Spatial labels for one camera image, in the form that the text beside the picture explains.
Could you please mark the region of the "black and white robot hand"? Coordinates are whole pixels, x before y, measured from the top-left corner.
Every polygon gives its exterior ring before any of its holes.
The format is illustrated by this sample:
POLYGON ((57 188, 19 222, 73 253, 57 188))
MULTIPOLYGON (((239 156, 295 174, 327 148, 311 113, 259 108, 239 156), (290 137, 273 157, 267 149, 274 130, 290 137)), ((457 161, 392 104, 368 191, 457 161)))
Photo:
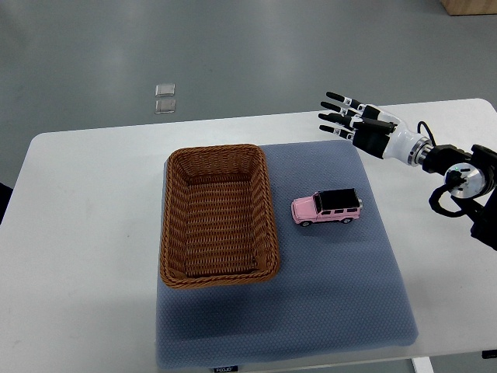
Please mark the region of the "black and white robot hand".
POLYGON ((408 166, 422 163, 422 157, 433 148, 426 136, 410 131, 406 122, 373 104, 327 92, 327 110, 318 117, 326 123, 319 129, 351 141, 378 159, 397 159, 408 166))

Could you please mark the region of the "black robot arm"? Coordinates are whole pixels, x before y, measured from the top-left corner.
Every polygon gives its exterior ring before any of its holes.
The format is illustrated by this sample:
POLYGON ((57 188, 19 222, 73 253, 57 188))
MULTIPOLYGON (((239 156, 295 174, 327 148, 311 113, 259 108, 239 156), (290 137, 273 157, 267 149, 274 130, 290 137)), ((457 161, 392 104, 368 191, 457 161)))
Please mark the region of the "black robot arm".
POLYGON ((496 248, 496 152, 473 145, 466 153, 453 145, 437 145, 421 162, 427 173, 443 176, 430 198, 433 211, 448 218, 468 216, 471 237, 496 248))

